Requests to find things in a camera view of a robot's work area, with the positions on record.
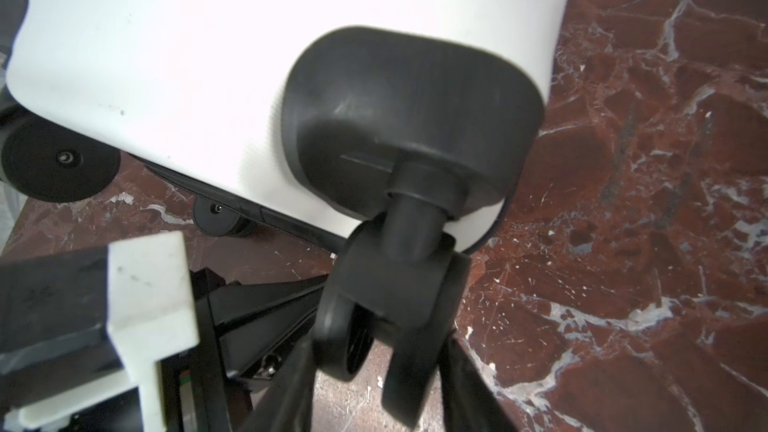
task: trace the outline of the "black plastic part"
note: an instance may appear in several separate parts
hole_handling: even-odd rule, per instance
[[[208,296],[214,326],[230,331],[295,299],[322,290],[328,276],[295,282],[258,285],[228,285]]]
[[[372,315],[326,286],[313,329],[317,367],[338,380],[354,379],[373,346]]]
[[[465,184],[434,161],[405,160],[392,171],[386,193],[410,196],[442,209],[451,220],[462,215],[467,199]]]
[[[393,197],[382,230],[384,253],[397,261],[426,259],[439,245],[446,219],[443,209],[420,198]]]
[[[217,204],[232,208],[249,220],[276,228],[289,235],[293,235],[304,242],[308,242],[328,252],[338,254],[344,248],[344,237],[331,234],[321,228],[310,226],[304,222],[295,220],[292,217],[285,216],[259,204],[255,204],[235,194],[209,186],[194,178],[179,174],[169,168],[159,166],[158,164],[136,157],[142,161],[147,170],[162,178],[169,184],[182,188],[195,194],[197,197],[206,198]]]
[[[456,240],[442,234],[433,254],[423,261],[389,257],[381,247],[384,216],[364,222],[336,260],[329,283],[378,318],[402,328],[418,328],[429,320]]]
[[[247,237],[256,228],[255,222],[202,197],[194,200],[192,218],[203,234],[211,237]]]
[[[186,358],[187,355],[184,356],[184,359],[180,356],[173,356],[160,362],[166,432],[184,432],[179,376],[181,371],[188,367]]]
[[[11,95],[8,86],[0,89],[0,126],[13,117],[18,110],[18,102]]]
[[[238,432],[309,432],[315,373],[311,335],[306,335],[296,344]]]
[[[44,202],[76,202],[104,190],[120,169],[120,151],[20,106],[0,126],[0,178]]]
[[[27,15],[29,0],[0,0],[0,52],[10,59],[13,41]]]
[[[131,389],[81,410],[60,432],[141,432],[143,429],[138,389]]]
[[[294,332],[308,330],[304,326],[315,317],[321,293],[318,289],[295,298],[224,334],[219,345],[226,376],[232,379],[245,374]]]
[[[250,411],[250,396],[226,379],[207,298],[195,304],[200,343],[190,351],[190,376],[199,432],[227,432]]]
[[[0,304],[0,411],[122,367],[106,332],[106,248],[0,266]]]
[[[223,277],[210,270],[208,267],[192,272],[192,295],[198,301],[220,287],[225,286]]]
[[[440,350],[453,330],[470,263],[468,256],[453,254],[429,322],[424,327],[403,331],[393,347],[382,406],[408,427],[415,427],[422,414]]]
[[[294,64],[281,131],[294,177],[348,215],[386,210],[392,171],[426,160],[462,184],[460,217],[512,194],[543,114],[535,84],[497,56],[352,27]]]
[[[252,394],[269,387],[275,372],[283,367],[285,360],[296,344],[312,330],[314,321],[315,315],[312,314],[305,321],[298,323],[291,334],[286,334],[274,348],[270,349],[255,363],[252,369],[247,370],[244,375],[235,378],[235,380]]]
[[[446,432],[517,432],[453,337],[440,353],[439,366]]]

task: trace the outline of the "red marble floor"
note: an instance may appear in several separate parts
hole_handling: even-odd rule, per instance
[[[768,0],[570,0],[546,120],[456,319],[522,430],[768,430]],[[246,283],[330,270],[285,235],[206,238],[126,158],[100,195],[29,201],[5,260],[183,230]],[[315,430],[397,430],[377,347],[320,378]],[[419,430],[442,430],[433,392]]]

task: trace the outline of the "black wheel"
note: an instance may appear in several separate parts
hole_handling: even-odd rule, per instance
[[[256,228],[252,220],[202,197],[195,197],[192,219],[203,234],[211,237],[246,237]]]
[[[0,178],[44,202],[76,202],[104,190],[120,169],[120,151],[36,116],[4,111]]]
[[[440,350],[453,330],[462,300],[470,259],[454,253],[440,287],[435,309],[424,327],[404,331],[395,342],[389,361],[382,407],[408,427],[415,427],[437,370]]]
[[[317,368],[333,378],[350,381],[373,346],[371,313],[339,294],[322,293],[312,330]]]

